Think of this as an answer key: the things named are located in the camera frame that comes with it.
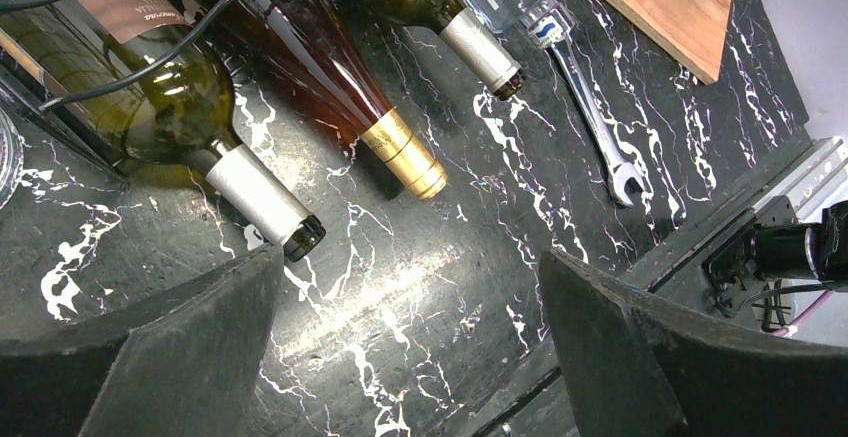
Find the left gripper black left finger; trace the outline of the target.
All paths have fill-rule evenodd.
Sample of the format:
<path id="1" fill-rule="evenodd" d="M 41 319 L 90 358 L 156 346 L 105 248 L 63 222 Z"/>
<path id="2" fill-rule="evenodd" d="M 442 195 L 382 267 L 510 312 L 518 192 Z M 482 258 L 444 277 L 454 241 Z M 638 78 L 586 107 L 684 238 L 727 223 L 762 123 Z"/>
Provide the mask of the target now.
<path id="1" fill-rule="evenodd" d="M 5 436 L 233 436 L 281 293 L 265 245 L 30 341 L 1 344 Z"/>

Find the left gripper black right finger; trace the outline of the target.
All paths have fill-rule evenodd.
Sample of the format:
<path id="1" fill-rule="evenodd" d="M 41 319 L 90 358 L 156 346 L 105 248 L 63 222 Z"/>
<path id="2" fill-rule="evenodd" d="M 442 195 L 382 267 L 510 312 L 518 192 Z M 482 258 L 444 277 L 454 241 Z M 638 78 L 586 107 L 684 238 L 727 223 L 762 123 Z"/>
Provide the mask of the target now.
<path id="1" fill-rule="evenodd" d="M 847 351 L 697 313 L 549 251 L 545 318 L 583 436 L 843 436 Z"/>

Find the clear bottle dark label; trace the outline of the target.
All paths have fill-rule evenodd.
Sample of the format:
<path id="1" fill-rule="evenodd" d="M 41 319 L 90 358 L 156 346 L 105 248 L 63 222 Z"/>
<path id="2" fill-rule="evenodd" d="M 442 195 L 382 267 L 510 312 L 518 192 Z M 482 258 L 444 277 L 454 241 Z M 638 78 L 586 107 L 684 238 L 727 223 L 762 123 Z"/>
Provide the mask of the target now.
<path id="1" fill-rule="evenodd" d="M 10 115 L 5 110 L 1 110 L 1 208 L 16 191 L 23 164 L 24 151 L 21 137 Z"/>

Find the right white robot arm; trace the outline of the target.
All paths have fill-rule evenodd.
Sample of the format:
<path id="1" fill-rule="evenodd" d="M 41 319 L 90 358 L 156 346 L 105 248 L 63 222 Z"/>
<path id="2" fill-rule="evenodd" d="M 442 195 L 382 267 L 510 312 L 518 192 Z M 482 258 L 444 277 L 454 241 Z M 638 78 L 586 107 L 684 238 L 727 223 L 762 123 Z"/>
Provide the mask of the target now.
<path id="1" fill-rule="evenodd" d="M 758 308 L 762 331 L 789 337 L 831 294 L 847 290 L 847 203 L 825 208 L 819 222 L 752 222 L 702 268 L 723 317 Z"/>

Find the dark wine bottle silver cap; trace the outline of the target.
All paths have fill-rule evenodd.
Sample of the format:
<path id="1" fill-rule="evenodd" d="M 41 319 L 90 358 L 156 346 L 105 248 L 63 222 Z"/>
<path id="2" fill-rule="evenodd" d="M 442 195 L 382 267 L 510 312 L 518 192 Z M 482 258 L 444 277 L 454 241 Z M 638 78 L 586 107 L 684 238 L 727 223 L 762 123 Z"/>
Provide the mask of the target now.
<path id="1" fill-rule="evenodd" d="M 192 43 L 136 83 L 93 93 L 151 66 L 189 31 L 169 0 L 60 0 L 1 15 L 2 47 L 52 94 L 84 93 L 70 110 L 109 148 L 192 167 L 297 261 L 324 228 L 236 134 L 232 80 L 210 47 Z"/>

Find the dark wine bottle gold cap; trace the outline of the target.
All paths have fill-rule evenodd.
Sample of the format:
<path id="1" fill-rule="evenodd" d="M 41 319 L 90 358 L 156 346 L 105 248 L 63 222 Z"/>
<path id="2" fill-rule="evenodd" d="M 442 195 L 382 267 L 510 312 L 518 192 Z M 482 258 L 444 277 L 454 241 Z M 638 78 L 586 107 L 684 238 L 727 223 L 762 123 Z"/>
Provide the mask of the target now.
<path id="1" fill-rule="evenodd" d="M 173 1 L 208 11 L 219 0 Z M 443 167 L 386 97 L 331 0 L 237 0 L 212 27 L 264 60 L 290 106 L 345 143 L 365 144 L 417 199 L 446 186 Z"/>

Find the silver combination wrench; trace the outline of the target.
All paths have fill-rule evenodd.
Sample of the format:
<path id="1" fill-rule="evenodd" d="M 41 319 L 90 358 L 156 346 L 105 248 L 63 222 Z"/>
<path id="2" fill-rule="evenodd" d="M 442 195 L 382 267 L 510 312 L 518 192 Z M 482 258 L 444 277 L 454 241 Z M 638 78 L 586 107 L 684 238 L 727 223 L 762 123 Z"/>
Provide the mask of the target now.
<path id="1" fill-rule="evenodd" d="M 619 146 L 594 101 L 579 63 L 575 57 L 574 44 L 569 37 L 553 44 L 550 51 L 560 64 L 565 78 L 571 86 L 584 120 L 592 134 L 607 170 L 607 188 L 617 204 L 626 208 L 634 206 L 628 192 L 641 193 L 645 190 L 641 172 L 620 153 Z"/>

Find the aluminium frame rail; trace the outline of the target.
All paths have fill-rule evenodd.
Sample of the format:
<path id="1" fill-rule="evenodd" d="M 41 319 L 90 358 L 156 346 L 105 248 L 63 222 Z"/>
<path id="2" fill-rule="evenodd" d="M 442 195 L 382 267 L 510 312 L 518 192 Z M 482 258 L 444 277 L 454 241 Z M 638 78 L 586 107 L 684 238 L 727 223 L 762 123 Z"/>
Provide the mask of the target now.
<path id="1" fill-rule="evenodd" d="M 777 197 L 786 197 L 801 222 L 820 222 L 821 211 L 847 200 L 847 144 L 841 137 L 817 140 L 752 208 L 760 214 Z"/>

